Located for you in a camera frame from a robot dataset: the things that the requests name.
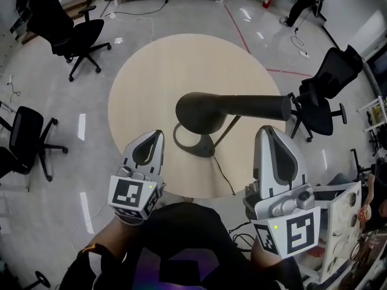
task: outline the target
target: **black desk lamp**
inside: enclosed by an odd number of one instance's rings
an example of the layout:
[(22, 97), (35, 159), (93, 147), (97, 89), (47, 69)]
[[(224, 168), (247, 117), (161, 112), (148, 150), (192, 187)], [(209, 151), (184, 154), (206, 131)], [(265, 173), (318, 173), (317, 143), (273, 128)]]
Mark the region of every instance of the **black desk lamp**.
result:
[[(217, 95), (191, 92), (182, 96), (176, 104), (179, 123), (174, 129), (176, 145), (192, 155), (210, 158), (215, 148), (230, 132), (241, 116), (268, 118), (287, 121), (290, 118), (291, 103), (287, 96), (276, 95)], [(214, 144), (209, 134), (218, 131), (227, 115), (236, 115), (219, 140)], [(179, 126), (200, 134), (194, 146), (184, 146), (176, 139)]]

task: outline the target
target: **lamp base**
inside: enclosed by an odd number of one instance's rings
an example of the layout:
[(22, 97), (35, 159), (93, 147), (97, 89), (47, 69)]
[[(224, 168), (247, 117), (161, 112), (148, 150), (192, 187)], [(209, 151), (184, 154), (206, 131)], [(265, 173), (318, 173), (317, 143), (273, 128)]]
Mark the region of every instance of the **lamp base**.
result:
[(181, 126), (178, 123), (174, 129), (174, 141), (177, 147), (182, 149), (183, 151), (190, 153), (191, 155), (202, 157), (202, 158), (211, 158), (215, 154), (215, 145), (208, 134), (201, 135), (200, 140), (196, 145), (193, 146), (184, 146), (178, 142), (176, 138), (176, 131)]

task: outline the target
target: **black and white square pattern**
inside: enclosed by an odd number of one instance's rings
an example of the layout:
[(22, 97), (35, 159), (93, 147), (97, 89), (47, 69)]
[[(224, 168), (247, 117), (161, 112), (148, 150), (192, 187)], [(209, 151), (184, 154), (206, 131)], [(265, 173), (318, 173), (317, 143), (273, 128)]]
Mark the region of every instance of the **black and white square pattern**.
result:
[(118, 208), (114, 207), (115, 211), (122, 216), (127, 216), (127, 217), (135, 217), (135, 218), (140, 218), (143, 219), (139, 211), (135, 210), (126, 210), (124, 208)]
[(142, 182), (119, 179), (112, 202), (125, 206), (138, 207), (142, 190)]
[(288, 254), (314, 244), (313, 213), (286, 220)]
[(151, 212), (152, 212), (153, 208), (155, 207), (156, 202), (159, 198), (160, 197), (159, 197), (158, 192), (155, 188), (155, 190), (153, 191), (153, 193), (149, 197), (146, 205), (144, 206), (144, 211), (145, 211), (147, 216), (149, 216), (151, 214)]
[(268, 229), (268, 226), (254, 224), (254, 227), (258, 234), (258, 238), (261, 241), (263, 249), (269, 251), (270, 253), (278, 254), (276, 245), (274, 244), (274, 240)]

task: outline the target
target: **wooden pallet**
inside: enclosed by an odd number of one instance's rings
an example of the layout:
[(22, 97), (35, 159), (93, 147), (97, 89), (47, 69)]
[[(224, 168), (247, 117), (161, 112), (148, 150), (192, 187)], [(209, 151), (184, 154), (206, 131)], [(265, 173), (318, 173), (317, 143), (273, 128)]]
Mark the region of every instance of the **wooden pallet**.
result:
[[(91, 4), (92, 0), (73, 0), (71, 2), (67, 2), (62, 5), (63, 9), (66, 11), (67, 15), (72, 19), (81, 18), (83, 15), (78, 14), (81, 9), (88, 7)], [(26, 44), (32, 39), (37, 37), (36, 34), (33, 32), (27, 31), (23, 38), (22, 38), (22, 44)]]

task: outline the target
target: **black pants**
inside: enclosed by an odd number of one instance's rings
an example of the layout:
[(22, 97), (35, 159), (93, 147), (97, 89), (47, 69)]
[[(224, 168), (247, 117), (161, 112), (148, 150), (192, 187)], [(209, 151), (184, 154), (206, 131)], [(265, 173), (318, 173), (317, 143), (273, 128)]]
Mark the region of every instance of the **black pants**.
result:
[(286, 21), (287, 25), (293, 26), (302, 11), (313, 4), (314, 0), (298, 0), (290, 10), (289, 18)]

